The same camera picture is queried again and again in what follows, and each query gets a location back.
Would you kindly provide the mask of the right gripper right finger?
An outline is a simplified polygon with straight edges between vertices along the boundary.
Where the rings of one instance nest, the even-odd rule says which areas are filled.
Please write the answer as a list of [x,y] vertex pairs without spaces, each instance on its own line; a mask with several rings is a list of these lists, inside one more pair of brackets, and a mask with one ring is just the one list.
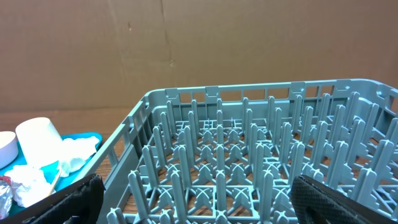
[[300,224],[378,224],[394,220],[344,196],[317,180],[300,175],[291,186],[292,206]]

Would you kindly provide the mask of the pink bowl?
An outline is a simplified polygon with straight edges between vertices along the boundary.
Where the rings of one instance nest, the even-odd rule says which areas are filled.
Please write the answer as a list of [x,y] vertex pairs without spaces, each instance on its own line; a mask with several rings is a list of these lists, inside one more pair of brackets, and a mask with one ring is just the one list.
[[18,155],[16,134],[12,131],[1,131],[0,168],[6,167]]

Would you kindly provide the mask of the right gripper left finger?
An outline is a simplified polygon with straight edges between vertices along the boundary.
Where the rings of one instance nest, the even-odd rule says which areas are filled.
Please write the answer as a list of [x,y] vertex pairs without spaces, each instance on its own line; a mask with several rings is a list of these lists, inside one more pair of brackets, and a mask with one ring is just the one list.
[[1,223],[96,223],[103,206],[104,191],[102,178],[97,174],[90,174],[1,220]]

